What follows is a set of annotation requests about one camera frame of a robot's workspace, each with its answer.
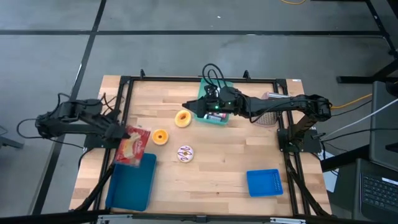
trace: orange ring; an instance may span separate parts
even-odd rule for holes
[[[169,134],[166,130],[158,129],[154,131],[152,135],[152,140],[156,145],[164,145],[169,140]]]
[[[187,127],[192,120],[191,113],[187,110],[181,110],[175,115],[174,122],[175,125],[177,125],[180,128],[185,128]]]

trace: snack bag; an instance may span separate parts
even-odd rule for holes
[[[144,149],[148,143],[150,131],[132,126],[126,127],[129,139],[122,139],[116,151],[115,162],[139,167],[144,155]]]

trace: gray floor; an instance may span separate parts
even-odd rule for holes
[[[385,1],[373,3],[398,43],[397,19]],[[99,0],[3,0],[0,29],[90,30],[99,4]],[[377,26],[366,5],[355,2],[307,1],[291,6],[278,0],[108,0],[99,29],[376,30]],[[0,150],[0,217],[29,213],[52,145],[45,140],[21,139],[16,124],[52,110],[57,93],[70,92],[87,40],[84,35],[0,36],[0,124],[9,130],[7,137],[25,143],[20,150]],[[299,78],[307,94],[323,95],[340,105],[370,93],[371,86],[338,85],[335,77],[371,75],[392,60],[387,51],[385,41],[377,38],[99,36],[78,97],[96,97],[105,74],[138,75],[143,68],[147,75],[192,76],[213,62],[228,77],[240,77],[249,70],[252,77]],[[364,107],[317,128],[329,133],[369,112],[370,107]],[[364,122],[346,131],[368,127],[369,122]],[[37,135],[32,123],[24,124],[22,130],[26,135]],[[353,149],[367,144],[368,136],[361,133],[334,143]],[[65,141],[83,144],[81,136],[67,136]],[[67,211],[80,155],[80,149],[63,147],[45,213]],[[333,213],[344,214],[335,205]]]

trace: white donut with sprinkles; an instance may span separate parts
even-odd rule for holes
[[[193,149],[190,146],[181,146],[177,151],[180,162],[189,162],[193,159]]]

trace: wooden tabletop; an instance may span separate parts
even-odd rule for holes
[[[99,94],[105,92],[108,99],[115,96],[119,79],[120,76],[104,76]],[[300,80],[287,80],[287,84],[290,95],[303,94]],[[178,128],[174,124],[175,115],[183,109],[181,104],[195,100],[199,86],[199,82],[134,82],[127,123],[152,131],[165,129],[170,135],[166,145],[158,146],[150,140],[146,147],[146,152],[156,154],[157,167],[150,204],[145,212],[292,215],[283,154],[277,143],[277,125],[263,128],[240,116],[230,116],[226,126],[194,119],[186,128]],[[267,91],[273,92],[271,84],[234,83],[234,87],[245,95],[256,97]],[[298,111],[293,112],[295,122],[302,116]],[[195,157],[189,163],[177,160],[177,150],[183,145],[189,145],[195,151]],[[71,209],[79,206],[97,184],[103,155],[104,149],[94,149],[83,158]],[[300,155],[306,186],[323,209],[331,213],[319,160],[309,153]],[[251,198],[246,171],[257,169],[278,169],[284,194]],[[104,187],[100,208],[104,208],[108,185],[109,181]],[[297,186],[296,198],[299,211],[303,213]],[[113,208],[112,211],[125,212],[120,208]]]

